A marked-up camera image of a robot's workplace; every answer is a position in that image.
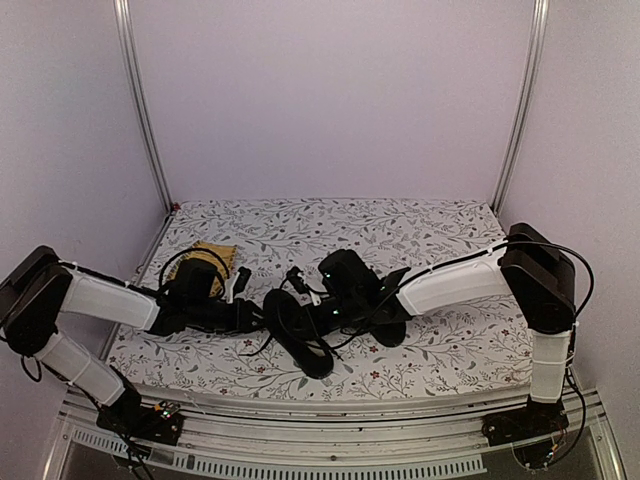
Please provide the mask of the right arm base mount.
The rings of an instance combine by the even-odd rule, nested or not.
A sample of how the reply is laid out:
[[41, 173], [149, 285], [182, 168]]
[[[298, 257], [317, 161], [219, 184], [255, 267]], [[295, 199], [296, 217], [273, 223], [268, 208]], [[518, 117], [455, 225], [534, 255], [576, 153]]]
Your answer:
[[481, 433], [490, 446], [497, 446], [550, 435], [568, 426], [561, 400], [542, 403], [528, 397], [522, 407], [485, 415]]

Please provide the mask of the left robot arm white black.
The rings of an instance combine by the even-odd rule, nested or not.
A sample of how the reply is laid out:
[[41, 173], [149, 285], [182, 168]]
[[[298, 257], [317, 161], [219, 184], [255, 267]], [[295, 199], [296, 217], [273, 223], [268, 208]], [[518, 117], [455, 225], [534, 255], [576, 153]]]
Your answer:
[[62, 313], [123, 324], [156, 336], [186, 329], [243, 334], [264, 326], [262, 310], [241, 298], [251, 272], [232, 271], [206, 247], [185, 249], [169, 260], [173, 277], [159, 275], [143, 288], [65, 262], [45, 245], [33, 250], [1, 283], [1, 338], [23, 358], [34, 358], [84, 390], [128, 434], [148, 426], [148, 412], [124, 377], [73, 341], [57, 325]]

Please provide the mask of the black shoelace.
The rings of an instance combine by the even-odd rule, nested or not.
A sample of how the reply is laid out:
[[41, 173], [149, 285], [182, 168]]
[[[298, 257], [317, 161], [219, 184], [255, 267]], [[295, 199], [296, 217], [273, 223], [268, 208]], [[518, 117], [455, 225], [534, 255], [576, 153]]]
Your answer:
[[276, 335], [279, 334], [286, 342], [295, 345], [297, 353], [303, 349], [317, 357], [335, 356], [342, 359], [335, 347], [330, 346], [322, 337], [313, 340], [302, 340], [299, 337], [299, 316], [302, 306], [295, 298], [278, 299], [269, 305], [265, 305], [265, 328], [269, 331], [269, 336], [262, 345], [251, 353], [243, 353], [245, 357], [254, 357], [264, 351], [272, 340], [277, 340], [286, 349], [284, 343]]

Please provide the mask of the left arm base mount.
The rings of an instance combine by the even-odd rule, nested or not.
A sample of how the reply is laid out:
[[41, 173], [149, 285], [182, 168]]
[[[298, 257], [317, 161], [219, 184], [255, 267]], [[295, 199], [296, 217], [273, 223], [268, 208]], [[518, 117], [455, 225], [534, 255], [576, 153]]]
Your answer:
[[122, 436], [176, 446], [185, 417], [165, 407], [143, 406], [138, 400], [119, 400], [101, 406], [96, 425]]

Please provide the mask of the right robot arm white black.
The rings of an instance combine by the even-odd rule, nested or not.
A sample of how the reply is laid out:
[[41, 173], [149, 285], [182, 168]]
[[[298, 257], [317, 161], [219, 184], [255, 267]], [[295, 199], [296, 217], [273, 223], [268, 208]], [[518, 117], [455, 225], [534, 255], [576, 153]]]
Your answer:
[[531, 403], [517, 427], [537, 436], [556, 417], [571, 335], [578, 316], [578, 254], [518, 223], [505, 239], [441, 264], [404, 267], [380, 278], [353, 250], [338, 250], [319, 265], [327, 294], [303, 308], [304, 337], [339, 329], [370, 333], [384, 346], [400, 345], [411, 319], [440, 307], [510, 294], [533, 333]]

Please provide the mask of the red-soled shoe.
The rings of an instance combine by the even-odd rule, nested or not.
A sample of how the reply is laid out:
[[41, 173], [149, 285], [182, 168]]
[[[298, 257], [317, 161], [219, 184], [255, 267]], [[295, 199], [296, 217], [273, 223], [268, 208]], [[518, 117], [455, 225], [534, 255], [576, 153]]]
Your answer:
[[378, 314], [374, 317], [371, 334], [375, 340], [385, 347], [397, 347], [402, 344], [406, 336], [406, 324], [411, 319], [405, 313], [387, 315]]

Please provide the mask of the black shoe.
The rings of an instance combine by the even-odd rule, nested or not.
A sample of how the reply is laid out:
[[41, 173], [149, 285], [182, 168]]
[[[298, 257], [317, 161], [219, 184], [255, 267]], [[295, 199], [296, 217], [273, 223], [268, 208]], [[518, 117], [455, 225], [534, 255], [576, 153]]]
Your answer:
[[271, 290], [264, 298], [263, 313], [266, 329], [306, 376], [324, 379], [332, 373], [334, 360], [328, 345], [294, 296], [282, 289]]

